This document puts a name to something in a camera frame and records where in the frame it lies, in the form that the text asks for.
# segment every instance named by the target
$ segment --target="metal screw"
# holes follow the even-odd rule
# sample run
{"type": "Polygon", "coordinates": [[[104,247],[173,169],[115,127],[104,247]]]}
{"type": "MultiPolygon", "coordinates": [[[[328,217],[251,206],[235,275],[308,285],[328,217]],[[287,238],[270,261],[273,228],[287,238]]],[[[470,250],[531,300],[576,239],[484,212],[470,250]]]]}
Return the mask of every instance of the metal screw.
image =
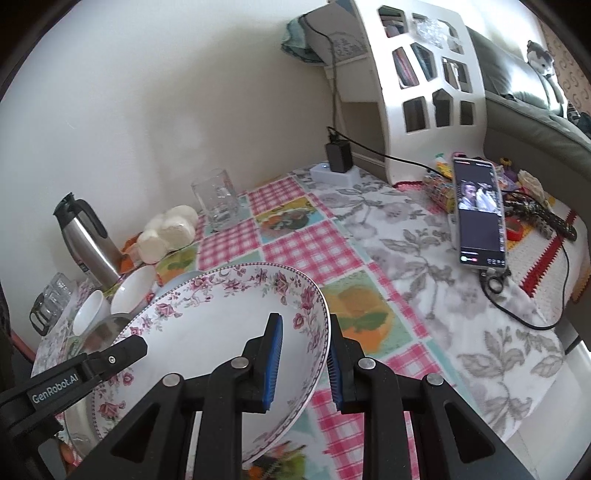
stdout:
{"type": "Polygon", "coordinates": [[[230,365],[232,365],[234,368],[246,368],[248,367],[248,358],[237,356],[236,358],[232,359],[230,365]]]}
{"type": "Polygon", "coordinates": [[[438,387],[439,385],[443,385],[443,377],[439,374],[427,374],[427,383],[438,387]]]}
{"type": "Polygon", "coordinates": [[[168,374],[162,379],[165,387],[175,387],[180,381],[181,378],[177,374],[168,374]]]}
{"type": "Polygon", "coordinates": [[[359,368],[363,368],[364,370],[371,370],[372,368],[375,368],[375,360],[368,356],[359,360],[357,364],[359,365],[359,368]]]}

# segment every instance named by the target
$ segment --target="pink flower pattern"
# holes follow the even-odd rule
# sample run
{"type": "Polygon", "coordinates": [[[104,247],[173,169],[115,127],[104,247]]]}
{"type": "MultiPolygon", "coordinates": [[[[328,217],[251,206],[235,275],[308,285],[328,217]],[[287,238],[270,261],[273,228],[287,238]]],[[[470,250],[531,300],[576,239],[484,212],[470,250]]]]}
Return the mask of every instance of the pink flower pattern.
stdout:
{"type": "Polygon", "coordinates": [[[304,310],[311,310],[314,308],[314,297],[316,296],[316,291],[314,287],[306,287],[304,291],[301,293],[301,307],[304,310]]]}
{"type": "MultiPolygon", "coordinates": [[[[181,290],[172,292],[169,295],[170,298],[167,298],[168,302],[158,303],[152,308],[152,312],[155,313],[156,317],[150,317],[148,313],[144,313],[139,318],[140,323],[129,327],[129,334],[144,335],[150,333],[152,328],[161,331],[162,321],[171,318],[179,318],[183,315],[182,312],[177,309],[186,308],[189,305],[197,306],[201,302],[211,301],[213,299],[212,287],[215,285],[223,284],[225,296],[234,295],[237,291],[245,291],[250,287],[258,286],[262,287],[263,296],[265,296],[270,290],[280,296],[283,305],[287,305],[288,293],[292,297],[299,296],[301,302],[296,301],[295,304],[299,304],[300,311],[297,312],[292,319],[293,329],[298,330],[300,333],[308,337],[308,353],[317,350],[322,338],[322,329],[317,321],[317,312],[314,312],[314,304],[320,302],[322,296],[317,294],[316,288],[310,284],[304,285],[303,288],[299,276],[290,276],[288,280],[285,274],[281,271],[274,273],[272,277],[270,277],[268,275],[268,270],[259,268],[256,270],[256,274],[251,276],[248,280],[243,277],[246,272],[247,270],[244,267],[233,267],[230,271],[226,270],[225,272],[219,272],[218,275],[211,274],[208,277],[199,277],[190,280],[186,284],[184,290],[190,293],[189,298],[182,298],[182,294],[180,293],[181,290]],[[230,273],[232,272],[235,275],[234,278],[231,278],[230,273]]],[[[315,358],[318,358],[320,354],[320,351],[315,352],[315,358]]],[[[108,422],[113,422],[111,428],[119,420],[119,411],[125,408],[125,402],[114,402],[113,395],[115,391],[119,390],[120,385],[123,387],[129,387],[134,381],[134,375],[129,370],[125,371],[120,377],[114,376],[106,383],[102,384],[104,391],[102,391],[102,394],[98,395],[98,398],[100,398],[103,403],[100,404],[97,413],[108,422]]]]}
{"type": "Polygon", "coordinates": [[[179,318],[183,314],[174,310],[173,306],[170,303],[158,303],[156,305],[156,314],[159,317],[172,317],[179,318]]]}
{"type": "Polygon", "coordinates": [[[107,420],[115,420],[119,418],[119,409],[125,408],[125,402],[119,404],[105,402],[99,407],[99,413],[107,420]]]}
{"type": "Polygon", "coordinates": [[[299,330],[300,328],[302,328],[304,326],[304,316],[301,313],[296,313],[295,317],[294,317],[294,328],[296,330],[299,330]]]}
{"type": "Polygon", "coordinates": [[[125,385],[126,387],[129,387],[131,385],[131,382],[134,381],[134,376],[132,374],[130,374],[129,372],[125,372],[123,374],[123,385],[125,385]]]}

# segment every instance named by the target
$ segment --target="person on phone screen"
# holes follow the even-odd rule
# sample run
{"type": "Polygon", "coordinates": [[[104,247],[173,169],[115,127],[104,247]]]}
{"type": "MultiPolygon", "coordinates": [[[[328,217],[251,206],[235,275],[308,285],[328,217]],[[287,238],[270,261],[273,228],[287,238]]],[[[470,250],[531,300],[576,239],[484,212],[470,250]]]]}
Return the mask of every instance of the person on phone screen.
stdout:
{"type": "Polygon", "coordinates": [[[481,212],[499,213],[496,201],[491,195],[492,187],[487,183],[479,183],[480,188],[476,192],[476,208],[481,212]]]}
{"type": "Polygon", "coordinates": [[[476,185],[471,181],[462,182],[462,198],[457,207],[461,210],[478,210],[476,207],[476,185]]]}

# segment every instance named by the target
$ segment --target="floral tablecloth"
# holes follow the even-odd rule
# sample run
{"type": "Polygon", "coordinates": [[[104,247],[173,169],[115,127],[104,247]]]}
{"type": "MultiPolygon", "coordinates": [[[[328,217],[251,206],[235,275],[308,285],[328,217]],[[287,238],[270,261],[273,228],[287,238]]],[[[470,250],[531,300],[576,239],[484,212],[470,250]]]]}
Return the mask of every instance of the floral tablecloth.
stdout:
{"type": "MultiPolygon", "coordinates": [[[[362,184],[340,189],[302,169],[248,192],[241,205],[242,221],[226,231],[212,232],[201,218],[195,243],[157,265],[161,282],[251,261],[297,268],[367,355],[401,375],[442,374],[505,440],[553,383],[564,361],[555,334],[526,330],[488,304],[476,276],[459,266],[443,212],[418,190],[395,190],[365,172],[362,184]]],[[[550,320],[517,284],[504,296],[530,321],[550,320]]],[[[34,374],[65,359],[72,318],[43,339],[34,374]]],[[[418,478],[409,417],[407,429],[418,478]]],[[[363,417],[336,412],[325,374],[293,428],[248,473],[357,479],[362,460],[363,417]]]]}

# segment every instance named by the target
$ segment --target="floral plate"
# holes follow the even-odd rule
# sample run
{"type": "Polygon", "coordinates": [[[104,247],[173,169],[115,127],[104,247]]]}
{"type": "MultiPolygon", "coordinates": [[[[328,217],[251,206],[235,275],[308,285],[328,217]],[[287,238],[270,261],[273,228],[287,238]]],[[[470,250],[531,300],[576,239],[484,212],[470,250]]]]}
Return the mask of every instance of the floral plate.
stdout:
{"type": "Polygon", "coordinates": [[[263,454],[304,410],[330,341],[329,311],[318,286],[293,268],[266,262],[233,265],[188,280],[146,307],[123,330],[115,343],[140,335],[148,354],[91,394],[90,412],[99,438],[166,374],[193,378],[239,356],[248,339],[263,334],[272,312],[283,318],[275,400],[266,414],[244,414],[242,421],[242,460],[263,454]]]}

